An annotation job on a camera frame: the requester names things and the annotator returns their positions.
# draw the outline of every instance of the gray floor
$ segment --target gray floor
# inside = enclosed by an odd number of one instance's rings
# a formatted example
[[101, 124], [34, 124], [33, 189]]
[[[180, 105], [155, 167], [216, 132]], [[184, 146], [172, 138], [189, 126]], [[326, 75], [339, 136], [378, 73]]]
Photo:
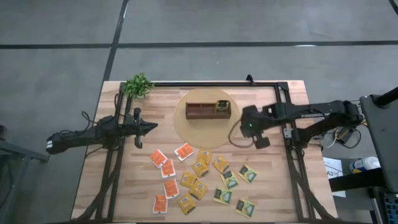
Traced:
[[[0, 44], [111, 43], [122, 0], [0, 1]], [[397, 40], [388, 1], [130, 0], [120, 42]], [[7, 140], [45, 152], [61, 129], [82, 129], [94, 116], [108, 49], [0, 50], [0, 124]], [[152, 80], [305, 80], [310, 102], [355, 100], [398, 83], [398, 46], [119, 49], [110, 80], [146, 72]], [[374, 155], [369, 133], [352, 150], [327, 157]], [[13, 223], [70, 218], [83, 149], [32, 162]], [[362, 221], [349, 199], [339, 216]]]

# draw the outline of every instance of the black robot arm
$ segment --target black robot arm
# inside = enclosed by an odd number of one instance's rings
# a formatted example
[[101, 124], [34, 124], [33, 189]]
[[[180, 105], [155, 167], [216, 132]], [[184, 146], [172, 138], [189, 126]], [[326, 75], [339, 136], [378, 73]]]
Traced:
[[58, 154], [71, 147], [102, 144], [105, 149], [119, 147], [120, 138], [135, 135], [134, 144], [142, 148], [141, 136], [157, 127], [156, 123], [140, 118], [141, 109], [135, 108], [134, 115], [126, 114], [126, 120], [119, 124], [114, 116], [106, 116], [96, 122], [95, 126], [82, 131], [60, 131], [47, 139], [47, 152]]
[[241, 132], [245, 138], [253, 138], [257, 149], [270, 145], [267, 137], [262, 137], [264, 130], [289, 124], [300, 118], [324, 117], [307, 128], [291, 130], [292, 144], [295, 147], [306, 147], [313, 136], [324, 133], [339, 126], [350, 127], [359, 125], [363, 116], [358, 107], [349, 101], [332, 101], [310, 105], [294, 105], [291, 103], [274, 103], [262, 107], [247, 106], [243, 108], [241, 117]]

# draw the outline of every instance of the green plant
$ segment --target green plant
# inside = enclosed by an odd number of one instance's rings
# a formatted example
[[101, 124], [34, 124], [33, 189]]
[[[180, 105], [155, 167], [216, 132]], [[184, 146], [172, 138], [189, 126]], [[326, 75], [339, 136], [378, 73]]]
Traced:
[[146, 77], [144, 72], [135, 74], [134, 78], [128, 79], [123, 86], [123, 93], [134, 98], [146, 97], [149, 90], [154, 87]]

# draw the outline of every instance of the round placemat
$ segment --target round placemat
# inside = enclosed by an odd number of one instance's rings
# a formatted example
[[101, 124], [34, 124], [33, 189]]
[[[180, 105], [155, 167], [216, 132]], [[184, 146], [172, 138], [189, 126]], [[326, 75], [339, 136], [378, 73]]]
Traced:
[[[186, 119], [185, 103], [231, 103], [230, 119]], [[240, 118], [239, 108], [227, 93], [218, 89], [196, 89], [187, 93], [174, 112], [174, 127], [178, 135], [189, 145], [200, 149], [214, 149], [228, 142], [228, 134]]]

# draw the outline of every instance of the wooden table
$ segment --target wooden table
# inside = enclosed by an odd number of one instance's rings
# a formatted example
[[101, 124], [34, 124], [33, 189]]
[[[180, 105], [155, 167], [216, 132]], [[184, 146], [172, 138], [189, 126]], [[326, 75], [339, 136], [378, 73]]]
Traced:
[[[99, 100], [96, 120], [114, 114], [114, 95], [119, 90], [120, 82], [105, 82]], [[238, 177], [239, 185], [232, 188], [231, 205], [223, 205], [213, 201], [215, 187], [223, 187], [220, 173], [211, 165], [210, 173], [202, 178], [208, 185], [209, 191], [201, 201], [197, 201], [197, 208], [190, 214], [184, 215], [177, 205], [177, 198], [188, 192], [188, 189], [178, 185], [180, 195], [169, 200], [169, 209], [166, 215], [153, 215], [152, 206], [155, 195], [164, 194], [160, 170], [151, 163], [149, 156], [160, 149], [168, 158], [174, 160], [177, 171], [175, 178], [179, 183], [184, 171], [192, 171], [191, 165], [196, 159], [195, 154], [183, 162], [179, 162], [174, 150], [184, 142], [174, 130], [174, 109], [182, 96], [194, 88], [162, 87], [155, 88], [144, 100], [134, 100], [132, 106], [142, 109], [142, 118], [146, 121], [158, 123], [159, 126], [142, 138], [144, 147], [137, 149], [134, 138], [126, 139], [124, 147], [122, 171], [119, 179], [118, 196], [114, 212], [115, 222], [293, 222], [297, 221], [294, 200], [287, 167], [284, 142], [281, 128], [272, 128], [265, 132], [271, 140], [271, 146], [257, 150], [254, 147], [240, 149], [232, 145], [213, 150], [213, 159], [222, 154], [231, 163], [231, 170], [237, 171], [243, 164], [249, 165], [258, 171], [258, 176], [252, 184], [248, 184]], [[275, 92], [268, 87], [227, 87], [220, 88], [232, 96], [239, 109], [247, 105], [264, 105], [275, 103]], [[303, 81], [289, 81], [289, 90], [292, 103], [297, 105], [308, 104], [308, 97]], [[312, 124], [311, 119], [297, 121], [298, 127]], [[234, 141], [244, 144], [239, 132]], [[90, 146], [89, 151], [98, 146]], [[72, 218], [78, 217], [98, 193], [103, 175], [105, 150], [99, 150], [90, 155], [83, 167]], [[320, 203], [330, 214], [337, 217], [336, 208], [330, 186], [323, 165], [322, 153], [318, 146], [309, 146], [305, 150], [305, 165], [307, 168], [310, 188]], [[256, 204], [252, 218], [248, 219], [235, 212], [239, 198], [246, 198]], [[304, 196], [300, 196], [303, 209]], [[108, 207], [105, 201], [104, 214]]]

